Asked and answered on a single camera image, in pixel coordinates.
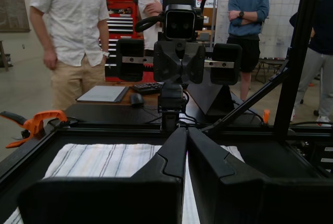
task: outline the orange object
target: orange object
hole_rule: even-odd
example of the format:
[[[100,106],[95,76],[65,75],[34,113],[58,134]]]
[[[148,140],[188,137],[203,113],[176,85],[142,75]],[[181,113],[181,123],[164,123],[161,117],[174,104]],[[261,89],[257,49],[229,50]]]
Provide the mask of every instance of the orange object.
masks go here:
[[[29,119],[29,120],[26,120],[22,116],[19,116],[19,115],[10,113],[10,112],[6,112],[6,111],[0,113],[0,116],[15,122],[18,126],[20,126],[23,129],[28,130],[30,133],[29,137],[27,137],[21,141],[18,141],[18,142],[10,143],[6,146],[6,148],[19,147],[23,143],[27,142],[28,140],[33,138],[35,135],[37,135],[44,128],[43,120],[46,120],[49,118],[58,118],[62,122],[68,121],[64,112],[62,112],[60,110],[50,110],[50,111],[39,112],[32,119]]]
[[[268,121],[270,120],[270,114],[271,114],[271,111],[269,109],[265,109],[264,110],[264,123],[265,124],[268,124]]]

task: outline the white button-up shirt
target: white button-up shirt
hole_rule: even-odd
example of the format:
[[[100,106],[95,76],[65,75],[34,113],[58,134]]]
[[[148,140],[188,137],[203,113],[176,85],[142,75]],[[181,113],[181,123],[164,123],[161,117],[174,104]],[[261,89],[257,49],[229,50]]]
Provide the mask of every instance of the white button-up shirt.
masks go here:
[[[49,14],[49,33],[59,61],[81,66],[86,54],[91,66],[101,63],[97,24],[109,18],[106,0],[31,0],[30,6]]]

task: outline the white t-shirt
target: white t-shirt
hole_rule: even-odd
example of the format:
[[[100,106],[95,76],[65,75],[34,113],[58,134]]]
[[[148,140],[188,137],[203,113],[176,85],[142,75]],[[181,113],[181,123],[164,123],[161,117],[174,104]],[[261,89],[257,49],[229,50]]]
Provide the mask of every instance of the white t-shirt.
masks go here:
[[[144,10],[146,9],[146,6],[150,3],[154,3],[155,0],[139,0],[139,10],[140,10],[140,15],[142,19],[145,19],[149,17]],[[158,40],[158,32],[161,32],[162,28],[157,24],[154,26],[150,27],[149,29],[144,31],[144,38],[145,38],[145,49],[149,49],[151,51],[154,50],[154,44]]]

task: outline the orange clamp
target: orange clamp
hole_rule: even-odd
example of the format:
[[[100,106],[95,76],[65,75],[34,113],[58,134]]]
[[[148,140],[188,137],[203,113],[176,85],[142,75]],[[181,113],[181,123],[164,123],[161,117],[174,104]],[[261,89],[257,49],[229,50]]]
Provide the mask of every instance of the orange clamp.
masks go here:
[[[18,116],[18,115],[9,113],[9,112],[2,112],[2,113],[0,113],[0,116],[15,122],[21,128],[28,130],[30,133],[28,138],[25,138],[18,142],[10,143],[6,146],[6,148],[19,147],[23,143],[27,142],[28,140],[30,140],[31,138],[36,136],[44,128],[43,120],[46,120],[49,118],[58,118],[62,122],[68,121],[64,112],[62,112],[60,110],[50,110],[50,111],[39,112],[32,119],[29,119],[29,120],[26,120],[21,116]]]

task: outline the black shorts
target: black shorts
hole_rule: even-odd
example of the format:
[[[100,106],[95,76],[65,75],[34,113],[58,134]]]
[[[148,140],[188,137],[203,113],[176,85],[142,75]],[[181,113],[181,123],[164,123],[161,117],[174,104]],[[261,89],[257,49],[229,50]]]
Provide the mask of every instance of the black shorts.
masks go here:
[[[242,47],[240,71],[251,73],[259,62],[259,40],[228,38],[227,43]]]

